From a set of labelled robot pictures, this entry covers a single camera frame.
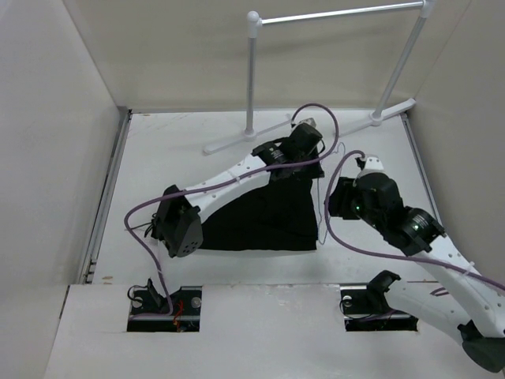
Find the black trousers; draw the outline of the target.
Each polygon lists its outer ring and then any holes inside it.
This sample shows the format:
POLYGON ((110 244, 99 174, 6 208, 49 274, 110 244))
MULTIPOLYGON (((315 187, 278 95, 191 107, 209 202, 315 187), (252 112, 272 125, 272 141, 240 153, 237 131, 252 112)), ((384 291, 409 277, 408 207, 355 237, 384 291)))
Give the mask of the black trousers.
POLYGON ((214 212, 202 225, 202 250, 316 249, 312 180, 287 178, 254 189, 214 212))

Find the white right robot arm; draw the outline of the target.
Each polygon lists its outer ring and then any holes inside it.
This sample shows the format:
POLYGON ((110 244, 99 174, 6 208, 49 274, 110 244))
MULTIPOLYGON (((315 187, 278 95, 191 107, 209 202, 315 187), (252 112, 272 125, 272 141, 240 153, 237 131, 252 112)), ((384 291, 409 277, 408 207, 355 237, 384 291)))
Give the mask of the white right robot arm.
POLYGON ((452 338, 479 367, 503 370, 504 290, 479 274, 429 213, 404 205, 393 179, 379 170, 331 179, 324 217, 367 223, 399 250, 396 260, 418 264, 445 292, 383 270, 367 284, 371 310, 408 313, 452 338))

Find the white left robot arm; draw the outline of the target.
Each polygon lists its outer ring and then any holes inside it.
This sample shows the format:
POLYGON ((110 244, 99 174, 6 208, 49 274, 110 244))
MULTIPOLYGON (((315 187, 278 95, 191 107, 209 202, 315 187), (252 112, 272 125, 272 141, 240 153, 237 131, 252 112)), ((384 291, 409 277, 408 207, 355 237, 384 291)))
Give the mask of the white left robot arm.
POLYGON ((324 176, 317 150, 322 140, 315 126, 300 122, 289 136, 257 146, 206 182, 167 187, 146 234, 169 257, 197 249, 314 249, 310 190, 313 180, 324 176))

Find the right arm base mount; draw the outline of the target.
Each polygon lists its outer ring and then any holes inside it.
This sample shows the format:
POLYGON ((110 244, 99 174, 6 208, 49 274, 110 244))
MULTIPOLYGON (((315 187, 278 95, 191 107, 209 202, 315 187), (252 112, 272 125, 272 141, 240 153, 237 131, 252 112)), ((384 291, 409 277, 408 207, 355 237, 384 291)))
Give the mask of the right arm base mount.
POLYGON ((391 308, 385 294, 400 276, 384 270, 367 283, 340 287, 339 310, 347 332, 416 332, 418 319, 391 308))

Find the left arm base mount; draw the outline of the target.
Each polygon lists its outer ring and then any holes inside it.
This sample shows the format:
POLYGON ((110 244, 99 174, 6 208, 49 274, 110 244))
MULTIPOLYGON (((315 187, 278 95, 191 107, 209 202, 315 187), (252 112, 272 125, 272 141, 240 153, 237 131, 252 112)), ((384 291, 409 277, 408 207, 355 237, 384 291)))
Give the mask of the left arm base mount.
POLYGON ((170 302, 154 287, 151 279, 144 286, 127 291, 130 301, 127 332, 199 332, 202 287, 180 287, 170 302))

